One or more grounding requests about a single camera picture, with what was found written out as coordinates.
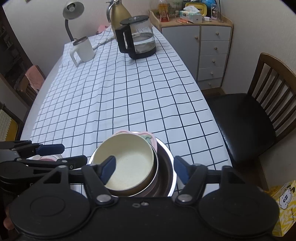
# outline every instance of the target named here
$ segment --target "pink cloth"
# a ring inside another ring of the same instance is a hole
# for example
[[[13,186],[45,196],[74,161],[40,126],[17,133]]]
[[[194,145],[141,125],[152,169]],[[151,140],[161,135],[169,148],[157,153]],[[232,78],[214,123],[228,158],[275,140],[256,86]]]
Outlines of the pink cloth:
[[[100,34],[101,32],[105,31],[106,28],[108,28],[108,26],[100,25],[96,34]]]
[[[25,75],[28,78],[31,87],[36,91],[36,93],[38,93],[44,83],[44,78],[37,67],[35,65],[31,66]]]

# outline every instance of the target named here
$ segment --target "tissue box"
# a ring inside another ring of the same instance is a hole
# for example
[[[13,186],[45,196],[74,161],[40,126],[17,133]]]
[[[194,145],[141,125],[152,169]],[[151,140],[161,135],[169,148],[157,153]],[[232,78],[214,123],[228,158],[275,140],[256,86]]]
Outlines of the tissue box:
[[[279,220],[277,221],[272,234],[283,237],[295,223],[294,213],[296,212],[296,181],[285,185],[271,188],[267,192],[279,206]]]
[[[180,18],[185,19],[192,23],[202,23],[202,15],[191,11],[180,11]]]

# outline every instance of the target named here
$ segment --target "yellow box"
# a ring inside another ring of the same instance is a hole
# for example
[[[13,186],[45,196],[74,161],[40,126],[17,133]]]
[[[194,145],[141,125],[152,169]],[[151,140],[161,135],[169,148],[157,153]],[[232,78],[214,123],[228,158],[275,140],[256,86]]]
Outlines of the yellow box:
[[[279,220],[277,221],[272,234],[283,237],[295,223],[294,213],[296,212],[296,181],[288,182],[282,187],[271,188],[267,192],[279,206]]]

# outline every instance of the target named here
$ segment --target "cartoon dog face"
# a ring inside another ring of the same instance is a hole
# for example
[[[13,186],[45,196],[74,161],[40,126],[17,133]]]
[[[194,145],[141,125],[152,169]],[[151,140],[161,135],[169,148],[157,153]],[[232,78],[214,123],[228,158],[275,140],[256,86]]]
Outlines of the cartoon dog face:
[[[281,209],[286,209],[288,207],[288,204],[292,199],[292,192],[295,192],[295,187],[291,188],[291,185],[289,185],[283,195],[280,196],[279,206]]]

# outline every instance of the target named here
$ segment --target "gold thermos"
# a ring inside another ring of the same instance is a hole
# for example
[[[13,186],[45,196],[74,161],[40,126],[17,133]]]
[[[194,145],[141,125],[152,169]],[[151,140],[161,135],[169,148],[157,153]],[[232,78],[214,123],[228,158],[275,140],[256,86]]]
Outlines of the gold thermos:
[[[115,29],[119,28],[121,26],[120,22],[124,19],[131,18],[131,14],[128,12],[128,10],[122,5],[121,0],[110,0],[110,5],[107,8],[107,19],[108,22],[111,23],[111,27],[116,38]]]

